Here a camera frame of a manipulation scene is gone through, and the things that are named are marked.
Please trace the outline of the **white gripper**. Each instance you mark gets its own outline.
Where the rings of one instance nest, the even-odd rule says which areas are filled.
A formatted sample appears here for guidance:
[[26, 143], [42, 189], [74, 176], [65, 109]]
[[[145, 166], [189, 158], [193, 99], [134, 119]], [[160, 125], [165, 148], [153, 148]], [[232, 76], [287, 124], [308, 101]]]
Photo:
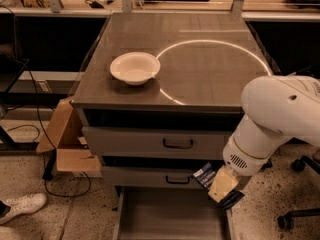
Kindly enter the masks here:
[[236, 143], [234, 136], [229, 138], [224, 147], [223, 159], [228, 167], [222, 166], [217, 171], [208, 192], [208, 195], [216, 202], [220, 202], [238, 185], [239, 176], [237, 174], [253, 176], [268, 161], [267, 158], [248, 155]]

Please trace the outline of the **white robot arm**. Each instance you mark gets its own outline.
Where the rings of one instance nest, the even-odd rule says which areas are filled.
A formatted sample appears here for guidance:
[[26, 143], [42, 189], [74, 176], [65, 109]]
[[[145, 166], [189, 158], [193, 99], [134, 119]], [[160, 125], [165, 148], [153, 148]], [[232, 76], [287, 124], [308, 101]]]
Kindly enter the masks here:
[[308, 76], [262, 76], [241, 94], [244, 116], [223, 150], [225, 165], [209, 196], [221, 202], [240, 180], [256, 174], [279, 146], [296, 138], [320, 146], [319, 81]]

